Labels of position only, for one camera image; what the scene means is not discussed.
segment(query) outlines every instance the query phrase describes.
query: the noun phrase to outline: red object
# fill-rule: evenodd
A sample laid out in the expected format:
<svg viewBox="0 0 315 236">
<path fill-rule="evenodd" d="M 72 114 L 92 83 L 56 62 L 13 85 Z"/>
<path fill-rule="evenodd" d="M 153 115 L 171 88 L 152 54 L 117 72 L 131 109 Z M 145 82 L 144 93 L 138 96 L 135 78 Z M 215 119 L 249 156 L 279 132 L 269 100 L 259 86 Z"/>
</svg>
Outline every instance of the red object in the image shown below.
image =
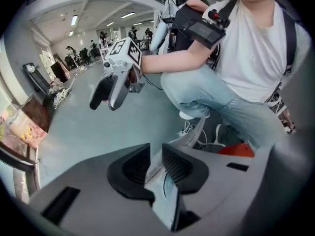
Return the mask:
<svg viewBox="0 0 315 236">
<path fill-rule="evenodd" d="M 236 144 L 228 147 L 224 147 L 220 150 L 219 154 L 254 157 L 255 154 L 248 144 Z"/>
</svg>

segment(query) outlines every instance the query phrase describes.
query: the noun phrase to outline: ceiling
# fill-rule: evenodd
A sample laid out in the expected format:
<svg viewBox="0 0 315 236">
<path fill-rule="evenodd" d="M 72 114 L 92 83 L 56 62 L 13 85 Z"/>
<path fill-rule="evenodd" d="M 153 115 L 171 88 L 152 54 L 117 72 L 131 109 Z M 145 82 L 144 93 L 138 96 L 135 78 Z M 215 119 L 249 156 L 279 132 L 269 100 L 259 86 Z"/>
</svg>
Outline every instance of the ceiling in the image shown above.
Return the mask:
<svg viewBox="0 0 315 236">
<path fill-rule="evenodd" d="M 134 12 L 125 19 L 121 17 Z M 71 26 L 73 15 L 78 15 L 77 22 Z M 31 20 L 31 27 L 37 28 L 51 43 L 57 43 L 74 34 L 92 29 L 111 26 L 131 26 L 135 23 L 153 20 L 153 10 L 150 7 L 131 3 L 129 1 L 85 0 L 70 4 L 44 13 Z"/>
</svg>

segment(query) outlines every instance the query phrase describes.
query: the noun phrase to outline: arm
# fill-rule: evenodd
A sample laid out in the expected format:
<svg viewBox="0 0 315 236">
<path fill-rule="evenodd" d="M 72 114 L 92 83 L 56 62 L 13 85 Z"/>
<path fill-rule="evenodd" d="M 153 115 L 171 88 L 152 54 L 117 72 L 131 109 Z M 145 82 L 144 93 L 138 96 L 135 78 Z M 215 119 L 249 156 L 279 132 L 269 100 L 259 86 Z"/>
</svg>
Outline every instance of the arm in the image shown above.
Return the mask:
<svg viewBox="0 0 315 236">
<path fill-rule="evenodd" d="M 164 55 L 144 56 L 141 62 L 143 74 L 161 72 L 181 72 L 198 69 L 213 52 L 194 41 L 188 50 Z"/>
<path fill-rule="evenodd" d="M 202 13 L 205 12 L 209 8 L 209 6 L 201 0 L 188 0 L 186 4 L 193 10 L 196 10 Z"/>
</svg>

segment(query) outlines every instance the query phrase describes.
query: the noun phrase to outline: camera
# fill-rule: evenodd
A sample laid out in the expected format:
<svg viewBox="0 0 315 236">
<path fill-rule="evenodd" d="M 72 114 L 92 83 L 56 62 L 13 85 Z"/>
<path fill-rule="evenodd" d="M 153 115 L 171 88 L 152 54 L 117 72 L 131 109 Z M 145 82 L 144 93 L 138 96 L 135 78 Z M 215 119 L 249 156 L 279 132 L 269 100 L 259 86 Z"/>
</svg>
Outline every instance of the camera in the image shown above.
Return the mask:
<svg viewBox="0 0 315 236">
<path fill-rule="evenodd" d="M 226 35 L 225 29 L 230 24 L 228 19 L 222 17 L 216 10 L 208 12 L 210 20 L 191 21 L 184 25 L 184 32 L 192 39 L 211 49 Z"/>
</svg>

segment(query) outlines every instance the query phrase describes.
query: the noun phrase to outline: chair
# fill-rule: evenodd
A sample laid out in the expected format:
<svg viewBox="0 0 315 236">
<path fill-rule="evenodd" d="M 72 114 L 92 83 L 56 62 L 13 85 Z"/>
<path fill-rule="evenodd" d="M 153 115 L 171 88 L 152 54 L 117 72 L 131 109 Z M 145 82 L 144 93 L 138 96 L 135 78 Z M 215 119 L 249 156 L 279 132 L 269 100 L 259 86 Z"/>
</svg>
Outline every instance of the chair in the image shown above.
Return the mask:
<svg viewBox="0 0 315 236">
<path fill-rule="evenodd" d="M 75 65 L 74 60 L 73 60 L 72 57 L 66 56 L 64 58 L 64 61 L 67 64 L 67 66 L 69 67 L 70 70 L 72 70 L 73 68 L 76 68 L 76 65 Z"/>
<path fill-rule="evenodd" d="M 82 59 L 83 64 L 91 62 L 90 56 L 88 56 L 88 49 L 84 48 L 80 51 L 80 57 Z"/>
</svg>

